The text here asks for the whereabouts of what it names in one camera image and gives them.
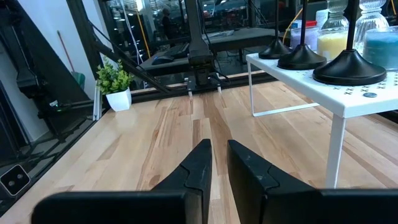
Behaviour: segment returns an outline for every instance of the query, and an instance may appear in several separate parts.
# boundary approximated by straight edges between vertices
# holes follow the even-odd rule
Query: black stand
[[[307,23],[307,0],[303,2],[301,39],[292,53],[283,55],[278,61],[278,67],[288,70],[309,70],[326,64],[326,58],[313,52],[305,41],[305,24]]]
[[[353,49],[358,5],[359,0],[355,0],[349,20],[347,49],[327,65],[315,69],[314,80],[332,85],[358,86],[375,84],[386,78],[386,69],[366,61]]]
[[[292,50],[286,47],[282,41],[279,40],[279,5],[278,0],[275,0],[275,39],[262,52],[259,53],[261,59],[278,59],[282,55],[290,53]]]

